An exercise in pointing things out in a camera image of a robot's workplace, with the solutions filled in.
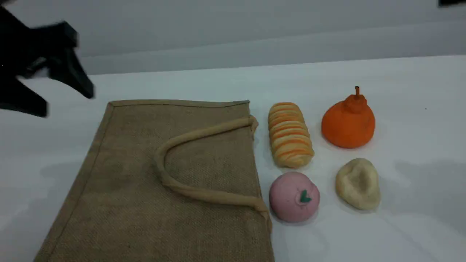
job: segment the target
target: toy food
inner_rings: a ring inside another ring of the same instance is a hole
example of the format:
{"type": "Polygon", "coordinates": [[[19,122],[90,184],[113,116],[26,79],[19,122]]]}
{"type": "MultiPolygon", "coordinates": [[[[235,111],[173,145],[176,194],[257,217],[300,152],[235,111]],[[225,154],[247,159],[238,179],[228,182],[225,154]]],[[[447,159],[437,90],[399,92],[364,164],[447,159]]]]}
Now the toy food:
{"type": "Polygon", "coordinates": [[[278,166],[298,168],[314,156],[309,131],[294,103],[276,103],[268,114],[270,147],[278,166]]]}
{"type": "Polygon", "coordinates": [[[380,203],[377,170],[367,159],[353,159],[340,168],[335,189],[343,200],[357,209],[374,209],[380,203]]]}
{"type": "Polygon", "coordinates": [[[278,218],[286,222],[301,222],[316,212],[320,193],[304,174],[288,172],[272,183],[269,200],[278,218]]]}
{"type": "Polygon", "coordinates": [[[376,119],[359,94],[350,95],[336,103],[322,118],[322,135],[332,144],[344,148],[357,148],[369,142],[374,135],[376,119]]]}

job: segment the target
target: white wall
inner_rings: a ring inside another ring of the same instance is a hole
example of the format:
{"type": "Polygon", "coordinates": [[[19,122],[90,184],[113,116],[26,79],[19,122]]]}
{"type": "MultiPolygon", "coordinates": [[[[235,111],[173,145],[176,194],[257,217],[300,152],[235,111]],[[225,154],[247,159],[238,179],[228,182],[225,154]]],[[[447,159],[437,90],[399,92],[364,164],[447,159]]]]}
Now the white wall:
{"type": "Polygon", "coordinates": [[[68,21],[91,74],[466,54],[466,6],[437,0],[17,0],[68,21]]]}

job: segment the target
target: striped bread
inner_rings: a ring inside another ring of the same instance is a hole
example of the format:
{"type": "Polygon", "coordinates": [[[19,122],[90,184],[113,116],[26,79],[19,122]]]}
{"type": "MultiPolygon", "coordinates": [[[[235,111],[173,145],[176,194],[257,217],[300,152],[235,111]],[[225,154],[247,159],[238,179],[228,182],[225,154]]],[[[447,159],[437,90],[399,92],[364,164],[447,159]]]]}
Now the striped bread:
{"type": "Polygon", "coordinates": [[[308,128],[299,107],[276,103],[268,113],[270,148],[278,166],[298,168],[314,156],[308,128]]]}

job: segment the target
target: green leaf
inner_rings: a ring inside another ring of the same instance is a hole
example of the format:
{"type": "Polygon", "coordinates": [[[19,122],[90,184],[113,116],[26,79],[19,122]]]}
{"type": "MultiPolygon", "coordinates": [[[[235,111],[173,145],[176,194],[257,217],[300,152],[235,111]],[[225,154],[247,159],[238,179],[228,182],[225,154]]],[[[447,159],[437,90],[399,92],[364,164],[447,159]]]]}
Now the green leaf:
{"type": "Polygon", "coordinates": [[[301,203],[308,203],[308,202],[310,202],[310,201],[312,200],[312,198],[307,197],[307,195],[308,195],[307,190],[303,190],[303,191],[301,192],[301,199],[299,199],[299,201],[300,201],[301,203]]]}

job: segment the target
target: bread roll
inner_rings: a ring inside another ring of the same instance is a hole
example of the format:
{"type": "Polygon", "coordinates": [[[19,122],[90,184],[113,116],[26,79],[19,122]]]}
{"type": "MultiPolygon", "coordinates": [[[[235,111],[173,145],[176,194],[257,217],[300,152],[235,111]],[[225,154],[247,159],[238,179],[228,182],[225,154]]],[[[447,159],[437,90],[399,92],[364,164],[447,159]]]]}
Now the bread roll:
{"type": "Polygon", "coordinates": [[[374,209],[380,203],[377,170],[364,158],[353,159],[340,168],[335,189],[343,200],[357,209],[374,209]]]}
{"type": "Polygon", "coordinates": [[[301,110],[294,103],[276,103],[268,114],[270,147],[275,163],[298,168],[314,156],[308,128],[301,110]]]}

